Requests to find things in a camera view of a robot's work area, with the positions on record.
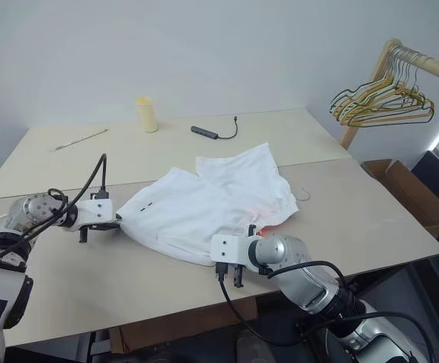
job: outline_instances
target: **wooden rack pole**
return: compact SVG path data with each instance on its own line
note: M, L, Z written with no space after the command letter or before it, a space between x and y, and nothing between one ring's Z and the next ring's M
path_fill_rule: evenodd
M376 64L376 68L371 75L371 81L375 81L383 77L386 67L386 61L389 58L391 50L396 46L402 46L404 50L408 52L400 52L395 55L395 57L401 59L402 61L406 61L414 66L425 70L428 73L431 73L435 76L439 77L439 61L435 60L431 57L427 57L426 55L420 54L418 57L411 57L413 53L418 53L412 49L404 47L400 40L392 39L386 42L385 47L383 48L381 54L379 55L378 63ZM357 134L358 127L349 127L347 126L344 134L341 139L341 145L344 149L348 149L350 144L353 142L354 137Z

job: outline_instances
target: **wooden table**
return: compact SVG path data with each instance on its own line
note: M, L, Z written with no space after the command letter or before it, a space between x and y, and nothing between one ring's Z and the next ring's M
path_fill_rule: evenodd
M438 254L439 243L355 160L337 150L341 147L324 135L325 130L320 131L313 132L310 138L304 136L306 144L301 148L308 144L316 148L316 142L323 140L329 152L323 151L323 156L313 154L313 160L304 159L304 163L279 167L292 192L302 199L304 190L308 191L310 199L299 202L300 212L274 229L304 240L314 259L332 261L346 275ZM206 140L208 150L211 144L220 142ZM268 140L277 145L276 135L270 135ZM291 152L298 148L292 145ZM272 152L278 162L277 147L272 146ZM173 155L169 157L174 163ZM111 199L118 208L149 184L113 185ZM67 192L70 197L75 193ZM0 215L15 199L0 198ZM60 228L50 228L39 236L26 272L35 280L34 288L22 321L5 331L9 346L224 301L213 268L163 256L120 231L91 231L87 244L79 244L78 237L77 233ZM249 272L244 274L242 289L232 287L230 282L231 278L226 285L232 299L276 290L271 281Z

